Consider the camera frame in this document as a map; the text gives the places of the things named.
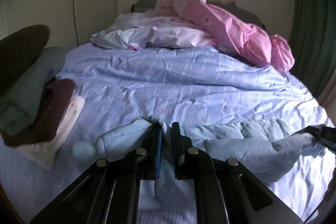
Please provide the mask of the white pink floral pillow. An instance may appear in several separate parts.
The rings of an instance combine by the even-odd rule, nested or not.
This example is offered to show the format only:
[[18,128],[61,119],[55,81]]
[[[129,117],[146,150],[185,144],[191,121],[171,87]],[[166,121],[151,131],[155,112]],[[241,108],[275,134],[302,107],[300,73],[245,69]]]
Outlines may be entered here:
[[197,25],[176,16],[158,16],[153,10],[119,15],[106,30],[93,34],[90,41],[105,50],[218,45],[213,35]]

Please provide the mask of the white folded garment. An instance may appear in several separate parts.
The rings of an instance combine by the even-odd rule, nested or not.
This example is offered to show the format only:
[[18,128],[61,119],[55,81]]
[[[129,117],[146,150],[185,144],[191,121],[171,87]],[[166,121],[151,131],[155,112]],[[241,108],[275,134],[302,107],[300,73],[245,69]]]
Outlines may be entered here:
[[52,170],[54,168],[57,151],[71,133],[84,104],[85,99],[83,97],[72,96],[52,141],[24,144],[19,146],[18,151],[44,169]]

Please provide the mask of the maroon folded garment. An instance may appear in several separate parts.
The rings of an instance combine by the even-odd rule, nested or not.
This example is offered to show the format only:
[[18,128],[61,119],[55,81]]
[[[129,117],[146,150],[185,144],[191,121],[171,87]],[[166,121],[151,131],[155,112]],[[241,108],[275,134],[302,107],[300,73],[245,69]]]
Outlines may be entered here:
[[52,141],[71,100],[75,83],[70,79],[50,81],[42,92],[37,117],[32,124],[10,136],[1,131],[5,145],[19,147],[24,144],[36,144]]

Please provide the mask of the blue floral striped bedspread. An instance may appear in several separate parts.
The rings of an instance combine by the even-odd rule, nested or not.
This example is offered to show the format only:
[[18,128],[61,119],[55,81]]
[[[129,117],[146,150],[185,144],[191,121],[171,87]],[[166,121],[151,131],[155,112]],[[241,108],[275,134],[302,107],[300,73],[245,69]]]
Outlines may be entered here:
[[213,47],[104,50],[86,44],[67,53],[56,79],[72,80],[85,104],[53,170],[1,146],[1,184],[25,222],[91,164],[74,158],[76,143],[94,141],[137,117],[178,122],[181,128],[262,119],[281,119],[293,132],[331,125],[325,109],[291,74],[253,67]]

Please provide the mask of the pink crumpled blanket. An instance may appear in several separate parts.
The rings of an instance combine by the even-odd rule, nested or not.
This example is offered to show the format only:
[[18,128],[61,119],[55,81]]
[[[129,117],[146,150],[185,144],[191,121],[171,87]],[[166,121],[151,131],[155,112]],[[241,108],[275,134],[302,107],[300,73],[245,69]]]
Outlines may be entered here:
[[295,63],[291,48],[282,36],[268,35],[261,27],[245,23],[207,0],[157,0],[155,10],[162,16],[187,20],[211,34],[222,52],[239,55],[259,67],[271,65],[280,73]]

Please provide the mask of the teal folded garment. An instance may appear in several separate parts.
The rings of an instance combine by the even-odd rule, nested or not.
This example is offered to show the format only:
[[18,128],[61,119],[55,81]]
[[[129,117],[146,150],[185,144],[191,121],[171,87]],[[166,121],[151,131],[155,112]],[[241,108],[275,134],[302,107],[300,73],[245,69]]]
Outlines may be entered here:
[[35,120],[44,85],[64,67],[66,51],[58,47],[42,50],[37,61],[22,74],[1,100],[1,131],[10,137]]

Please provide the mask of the dark brown garment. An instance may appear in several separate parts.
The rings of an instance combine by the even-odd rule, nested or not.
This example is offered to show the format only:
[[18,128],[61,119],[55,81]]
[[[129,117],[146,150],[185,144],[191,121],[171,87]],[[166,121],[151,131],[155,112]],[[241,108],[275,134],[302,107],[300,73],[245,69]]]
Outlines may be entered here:
[[1,96],[31,67],[42,53],[50,36],[45,25],[25,27],[1,39]]

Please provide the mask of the dark green curtain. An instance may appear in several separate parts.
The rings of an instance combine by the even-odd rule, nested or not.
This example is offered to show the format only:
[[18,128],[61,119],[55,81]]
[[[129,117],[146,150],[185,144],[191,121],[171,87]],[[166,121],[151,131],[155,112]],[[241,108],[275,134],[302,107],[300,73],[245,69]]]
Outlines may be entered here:
[[290,72],[319,97],[335,70],[335,0],[294,0]]

